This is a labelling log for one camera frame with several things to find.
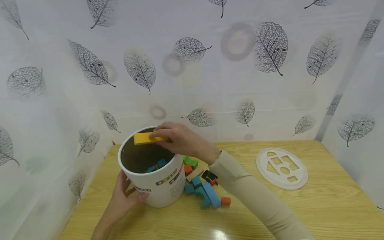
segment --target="wooden table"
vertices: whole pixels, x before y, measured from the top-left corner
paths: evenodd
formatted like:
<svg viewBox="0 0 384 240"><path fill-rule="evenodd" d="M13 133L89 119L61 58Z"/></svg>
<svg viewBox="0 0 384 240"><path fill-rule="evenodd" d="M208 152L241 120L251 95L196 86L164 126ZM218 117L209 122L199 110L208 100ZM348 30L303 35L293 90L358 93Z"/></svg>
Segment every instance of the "wooden table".
<svg viewBox="0 0 384 240"><path fill-rule="evenodd" d="M280 196L317 239L384 239L384 216L321 143L226 142L217 146L232 154L248 172ZM61 240L91 238L116 183L120 170L117 161L119 147L111 148L63 231ZM302 160L309 173L303 188L283 190L264 180L256 168L255 159L257 153L267 147L285 149ZM199 165L207 169L203 162ZM114 227L110 239L274 239L240 201L220 186L214 186L214 189L219 197L231 197L229 208L201 210L202 200L185 194L163 209L142 204Z"/></svg>

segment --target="left hand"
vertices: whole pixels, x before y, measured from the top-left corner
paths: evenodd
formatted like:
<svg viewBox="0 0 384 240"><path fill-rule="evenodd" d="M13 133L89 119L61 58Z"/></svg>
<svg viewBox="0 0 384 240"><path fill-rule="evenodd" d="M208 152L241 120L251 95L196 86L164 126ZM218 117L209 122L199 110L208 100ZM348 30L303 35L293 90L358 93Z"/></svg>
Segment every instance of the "left hand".
<svg viewBox="0 0 384 240"><path fill-rule="evenodd" d="M128 189L130 184L131 181L127 179L127 176L121 170L112 193L111 201L103 214L103 217L108 218L113 224L123 219L132 207L143 202L148 197L148 193L139 193L135 197L129 198L136 191L134 187Z"/></svg>

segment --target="printed leaf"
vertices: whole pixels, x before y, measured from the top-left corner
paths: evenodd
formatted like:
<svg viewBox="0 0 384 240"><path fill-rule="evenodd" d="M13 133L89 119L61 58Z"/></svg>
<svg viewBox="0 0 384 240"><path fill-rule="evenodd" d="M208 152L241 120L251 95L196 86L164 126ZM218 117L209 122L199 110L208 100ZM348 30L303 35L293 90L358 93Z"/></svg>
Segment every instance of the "printed leaf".
<svg viewBox="0 0 384 240"><path fill-rule="evenodd" d="M361 35L359 44L369 43L376 32L377 27L379 26L380 20L373 19L367 23L367 26L364 29L364 32Z"/></svg>
<svg viewBox="0 0 384 240"><path fill-rule="evenodd" d="M316 119L314 117L312 117L309 114L305 115L296 124L295 134L293 134L291 137L293 137L294 135L296 135L298 133L303 133L303 132L310 130L311 128L313 128L315 122L316 122Z"/></svg>
<svg viewBox="0 0 384 240"><path fill-rule="evenodd" d="M337 131L341 138L349 142L360 139L367 135L375 127L375 119L368 115L354 114L346 121L337 126Z"/></svg>
<svg viewBox="0 0 384 240"><path fill-rule="evenodd" d="M88 8L96 25L112 26L115 20L116 0L88 0Z"/></svg>
<svg viewBox="0 0 384 240"><path fill-rule="evenodd" d="M79 200L81 200L80 195L84 188L85 178L86 175L84 173L78 173L68 181L68 186L71 192L73 193L73 195L79 196Z"/></svg>
<svg viewBox="0 0 384 240"><path fill-rule="evenodd" d="M221 12L221 17L220 17L220 18L223 18L223 14L224 14L224 5L225 5L225 3L227 2L227 0L208 0L208 1L210 1L210 2L213 3L213 4L216 4L216 5L221 6L221 8L222 8L222 12Z"/></svg>
<svg viewBox="0 0 384 240"><path fill-rule="evenodd" d="M112 114L110 114L109 112L104 111L104 110L102 110L101 113L103 114L103 117L104 117L105 123L107 124L107 127L110 130L115 130L115 131L119 132L118 131L118 123L116 122L116 120L112 116Z"/></svg>
<svg viewBox="0 0 384 240"><path fill-rule="evenodd" d="M124 64L135 83L147 88L150 95L150 88L156 80L156 68L149 57L137 49L130 49L124 53Z"/></svg>
<svg viewBox="0 0 384 240"><path fill-rule="evenodd" d="M184 62L198 62L203 58L205 51L211 47L205 48L199 40L194 38L182 38L173 47L173 53Z"/></svg>
<svg viewBox="0 0 384 240"><path fill-rule="evenodd" d="M70 43L72 52L79 61L80 68L89 83L94 85L107 83L112 87L116 87L108 82L107 69L105 69L103 63L96 57L95 54L78 43L74 43L70 40L68 40L68 42Z"/></svg>
<svg viewBox="0 0 384 240"><path fill-rule="evenodd" d="M0 166L13 160L20 166L19 162L13 158L13 144L7 131L0 126Z"/></svg>
<svg viewBox="0 0 384 240"><path fill-rule="evenodd" d="M315 77L312 84L334 65L340 49L340 42L331 34L321 35L316 39L307 57L307 72Z"/></svg>
<svg viewBox="0 0 384 240"><path fill-rule="evenodd" d="M343 96L342 94L339 94L339 95L336 95L335 97L333 97L331 105L327 108L328 109L327 115L333 116L333 114L336 111L337 106L339 105L339 102L340 102L342 96Z"/></svg>
<svg viewBox="0 0 384 240"><path fill-rule="evenodd" d="M329 5L331 5L333 2L334 2L334 0L314 0L313 3L312 3L311 5L306 6L304 9L309 8L309 7L312 6L313 4L315 4L315 5L317 5L317 6L321 6L321 7L329 6Z"/></svg>
<svg viewBox="0 0 384 240"><path fill-rule="evenodd" d="M19 68L8 77L7 87L9 91L27 98L33 94L40 96L44 91L43 70Z"/></svg>
<svg viewBox="0 0 384 240"><path fill-rule="evenodd" d="M248 123L249 121L252 120L254 114L255 114L255 105L253 104L253 102L251 101L244 102L240 105L239 110L237 110L236 120L239 123L246 124L247 127L249 127Z"/></svg>
<svg viewBox="0 0 384 240"><path fill-rule="evenodd" d="M29 40L28 35L22 27L19 10L17 9L15 0L0 0L0 15L2 15L13 26L21 29L26 38Z"/></svg>
<svg viewBox="0 0 384 240"><path fill-rule="evenodd" d="M256 67L264 73L278 72L288 51L288 38L283 28L273 22L262 22L256 30Z"/></svg>
<svg viewBox="0 0 384 240"><path fill-rule="evenodd" d="M97 142L100 139L100 134L97 132L93 133L88 133L86 131L80 130L80 152L79 152L79 157L81 152L86 152L90 153L95 149L95 146Z"/></svg>
<svg viewBox="0 0 384 240"><path fill-rule="evenodd" d="M195 109L188 116L182 118L188 118L193 125L198 127L212 126L212 118L208 117L205 108Z"/></svg>

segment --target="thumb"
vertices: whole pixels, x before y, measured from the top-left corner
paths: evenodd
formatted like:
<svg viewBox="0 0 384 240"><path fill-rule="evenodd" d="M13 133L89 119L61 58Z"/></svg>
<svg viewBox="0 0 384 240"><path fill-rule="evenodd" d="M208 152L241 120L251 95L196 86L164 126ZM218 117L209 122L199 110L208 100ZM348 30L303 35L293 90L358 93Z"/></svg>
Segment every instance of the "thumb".
<svg viewBox="0 0 384 240"><path fill-rule="evenodd" d="M131 198L129 203L128 203L128 207L129 209L131 209L132 207L134 207L136 204L140 203L140 202L143 202L144 200L146 200L147 198L149 197L149 194L148 193L145 193L145 192L142 192L138 195L136 195L135 197Z"/></svg>

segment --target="orange block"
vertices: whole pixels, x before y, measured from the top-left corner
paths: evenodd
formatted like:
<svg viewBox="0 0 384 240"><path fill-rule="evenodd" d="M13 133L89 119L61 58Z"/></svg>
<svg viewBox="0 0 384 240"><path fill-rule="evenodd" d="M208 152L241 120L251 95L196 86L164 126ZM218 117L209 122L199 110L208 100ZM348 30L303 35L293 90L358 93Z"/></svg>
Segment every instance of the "orange block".
<svg viewBox="0 0 384 240"><path fill-rule="evenodd" d="M192 166L190 164L184 165L185 175L188 176L193 172Z"/></svg>
<svg viewBox="0 0 384 240"><path fill-rule="evenodd" d="M221 198L221 206L228 206L231 205L231 198L230 197L222 197Z"/></svg>

